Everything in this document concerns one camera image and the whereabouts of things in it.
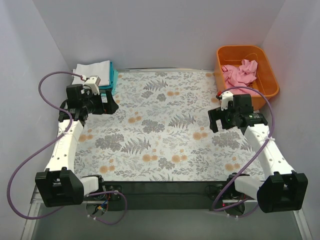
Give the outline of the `pink t shirt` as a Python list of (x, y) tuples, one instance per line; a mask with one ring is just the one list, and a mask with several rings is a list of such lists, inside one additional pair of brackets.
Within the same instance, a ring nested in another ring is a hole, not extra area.
[(258, 63), (255, 60), (243, 59), (240, 66), (223, 65), (222, 75), (227, 88), (247, 87), (257, 79)]

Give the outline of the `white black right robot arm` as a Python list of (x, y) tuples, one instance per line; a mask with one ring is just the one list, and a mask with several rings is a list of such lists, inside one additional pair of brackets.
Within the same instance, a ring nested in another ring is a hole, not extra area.
[(226, 191), (232, 199), (244, 194), (256, 200), (264, 213), (300, 210), (308, 179), (286, 161), (272, 137), (273, 127), (261, 113), (254, 112), (251, 95), (225, 91), (216, 97), (221, 100), (221, 106), (208, 111), (210, 129), (218, 132), (217, 121), (220, 121), (224, 130), (234, 127), (241, 130), (255, 151), (253, 159), (259, 160), (265, 180), (244, 175), (241, 169), (227, 181), (213, 203), (217, 204)]

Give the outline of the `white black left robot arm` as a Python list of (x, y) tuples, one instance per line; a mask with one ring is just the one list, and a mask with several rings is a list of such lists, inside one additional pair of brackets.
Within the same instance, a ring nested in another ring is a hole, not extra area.
[(66, 88), (67, 99), (60, 105), (58, 141), (43, 172), (35, 183), (46, 207), (79, 205), (89, 194), (95, 200), (106, 196), (99, 174), (77, 177), (74, 171), (77, 145), (90, 114), (112, 115), (119, 106), (110, 89), (99, 90), (94, 84), (72, 84)]

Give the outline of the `floral patterned table mat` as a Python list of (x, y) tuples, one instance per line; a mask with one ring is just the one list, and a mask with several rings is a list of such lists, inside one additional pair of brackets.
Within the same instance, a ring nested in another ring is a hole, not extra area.
[(112, 115), (90, 115), (77, 145), (74, 172), (106, 181), (224, 181), (246, 163), (263, 179), (254, 151), (237, 128), (210, 130), (219, 106), (205, 71), (121, 72)]

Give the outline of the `orange plastic basket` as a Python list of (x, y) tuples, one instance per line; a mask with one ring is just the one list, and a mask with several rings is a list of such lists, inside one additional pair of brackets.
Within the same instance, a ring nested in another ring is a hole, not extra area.
[(254, 110), (279, 92), (279, 85), (265, 52), (255, 45), (226, 45), (216, 51), (214, 78), (219, 92), (232, 89), (233, 94), (250, 94)]

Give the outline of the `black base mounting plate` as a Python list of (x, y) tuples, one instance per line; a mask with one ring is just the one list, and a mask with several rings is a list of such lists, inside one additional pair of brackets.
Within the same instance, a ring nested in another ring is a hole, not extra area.
[(128, 210), (211, 210), (226, 181), (104, 181), (97, 191), (119, 191)]

